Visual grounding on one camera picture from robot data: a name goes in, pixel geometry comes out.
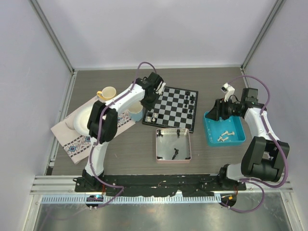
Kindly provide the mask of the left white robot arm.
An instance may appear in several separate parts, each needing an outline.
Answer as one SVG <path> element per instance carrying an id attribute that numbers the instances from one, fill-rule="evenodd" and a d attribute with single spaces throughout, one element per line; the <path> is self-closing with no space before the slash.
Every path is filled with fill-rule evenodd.
<path id="1" fill-rule="evenodd" d="M 96 101 L 91 110 L 87 128 L 91 142 L 88 162 L 82 172 L 80 183 L 86 192 L 97 192 L 102 188 L 104 159 L 109 142 L 117 133 L 117 119 L 125 110 L 136 102 L 151 110 L 162 95 L 166 83 L 157 73 L 148 77 L 137 78 L 122 93 L 106 102 Z"/>

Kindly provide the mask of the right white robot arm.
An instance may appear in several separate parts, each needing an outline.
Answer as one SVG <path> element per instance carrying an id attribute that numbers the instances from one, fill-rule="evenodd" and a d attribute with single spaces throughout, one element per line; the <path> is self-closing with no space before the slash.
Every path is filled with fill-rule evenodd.
<path id="1" fill-rule="evenodd" d="M 274 182 L 273 187 L 278 188 L 290 146 L 280 141 L 273 132 L 267 118 L 266 106 L 258 101 L 258 90 L 244 88 L 241 99 L 234 102 L 231 97 L 235 89 L 231 85 L 224 84 L 222 91 L 224 98 L 216 99 L 213 108 L 205 117 L 214 121 L 227 120 L 231 116 L 242 117 L 249 126 L 252 141 L 241 163 L 225 164 L 220 168 L 218 186 L 228 190 L 239 185 L 241 180 L 253 180 L 265 185 Z"/>

